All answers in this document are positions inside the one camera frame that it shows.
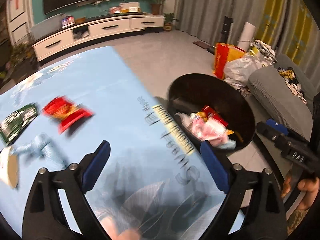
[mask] vacuum cleaner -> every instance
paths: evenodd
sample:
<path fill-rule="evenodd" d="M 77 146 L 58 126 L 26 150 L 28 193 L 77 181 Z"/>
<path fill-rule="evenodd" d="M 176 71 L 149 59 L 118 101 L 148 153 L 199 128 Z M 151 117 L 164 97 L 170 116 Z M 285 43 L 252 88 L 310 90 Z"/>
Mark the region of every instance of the vacuum cleaner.
<path fill-rule="evenodd" d="M 220 37 L 220 41 L 219 41 L 221 43 L 229 44 L 229 42 L 230 42 L 232 28 L 233 28 L 232 14 L 233 14 L 234 5 L 235 5 L 235 0 L 232 0 L 228 16 L 224 17 L 222 31 L 221 31 L 221 37 Z M 216 47 L 210 46 L 207 49 L 207 51 L 214 54 L 215 49 L 216 49 Z"/>

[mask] plastic bag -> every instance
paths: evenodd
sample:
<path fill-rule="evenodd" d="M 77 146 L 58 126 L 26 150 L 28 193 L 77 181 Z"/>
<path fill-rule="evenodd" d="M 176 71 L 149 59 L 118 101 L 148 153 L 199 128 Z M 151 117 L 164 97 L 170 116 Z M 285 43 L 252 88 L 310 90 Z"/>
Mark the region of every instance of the plastic bag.
<path fill-rule="evenodd" d="M 224 79 L 223 69 L 227 62 L 238 59 L 245 54 L 245 51 L 230 44 L 217 43 L 213 64 L 213 73 L 219 79 Z"/>
<path fill-rule="evenodd" d="M 260 55 L 256 53 L 256 55 L 259 57 L 260 61 L 265 61 L 268 65 L 274 65 L 276 60 L 276 52 L 271 48 L 270 45 L 263 43 L 260 40 L 255 40 L 253 42 L 254 47 L 253 50 L 257 50 Z"/>
<path fill-rule="evenodd" d="M 262 68 L 259 58 L 252 50 L 250 52 L 253 55 L 247 53 L 239 59 L 226 63 L 224 67 L 225 82 L 235 88 L 247 86 L 250 75 L 257 69 Z"/>

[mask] human hand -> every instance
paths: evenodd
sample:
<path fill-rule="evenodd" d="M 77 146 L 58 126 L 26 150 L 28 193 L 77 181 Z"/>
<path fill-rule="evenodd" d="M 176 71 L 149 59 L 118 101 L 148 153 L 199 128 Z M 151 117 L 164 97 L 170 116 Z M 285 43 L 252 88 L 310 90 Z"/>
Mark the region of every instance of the human hand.
<path fill-rule="evenodd" d="M 291 181 L 291 171 L 287 173 L 284 179 L 283 188 L 281 191 L 281 197 L 284 198 L 291 190 L 290 181 Z M 311 207 L 319 191 L 319 178 L 315 179 L 302 179 L 298 183 L 298 189 L 305 191 L 306 194 L 297 206 L 297 210 L 307 210 Z"/>
<path fill-rule="evenodd" d="M 111 217 L 105 217 L 101 222 L 102 227 L 112 240 L 140 240 L 141 236 L 135 229 L 128 229 L 118 234 L 118 229 Z"/>

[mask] tiled floor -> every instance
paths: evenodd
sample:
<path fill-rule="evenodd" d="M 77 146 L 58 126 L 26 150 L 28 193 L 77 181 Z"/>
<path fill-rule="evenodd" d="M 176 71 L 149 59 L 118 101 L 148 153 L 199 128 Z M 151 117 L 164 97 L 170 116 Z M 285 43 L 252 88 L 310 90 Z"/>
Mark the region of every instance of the tiled floor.
<path fill-rule="evenodd" d="M 148 33 L 144 36 L 126 37 L 92 45 L 67 54 L 63 58 L 88 49 L 114 46 L 149 92 L 153 96 L 166 98 L 167 89 L 177 77 L 187 73 L 212 75 L 214 56 L 194 45 L 193 41 L 198 39 L 180 31 Z M 245 149 L 232 154 L 229 159 L 232 163 L 239 163 L 250 171 L 261 172 L 268 167 L 253 142 Z M 246 194 L 243 206 L 248 204 L 249 199 L 250 194 Z"/>

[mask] yellow label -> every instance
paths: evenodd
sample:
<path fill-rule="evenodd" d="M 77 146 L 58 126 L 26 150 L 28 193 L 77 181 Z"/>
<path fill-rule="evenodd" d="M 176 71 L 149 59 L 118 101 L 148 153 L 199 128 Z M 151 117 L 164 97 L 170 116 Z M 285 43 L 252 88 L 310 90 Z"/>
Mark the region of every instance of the yellow label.
<path fill-rule="evenodd" d="M 183 152 L 187 155 L 193 154 L 196 148 L 193 146 L 192 142 L 184 134 L 181 128 L 177 125 L 171 115 L 167 112 L 167 110 L 165 110 L 162 105 L 153 106 L 152 109 L 155 111 L 174 141 L 180 146 Z"/>

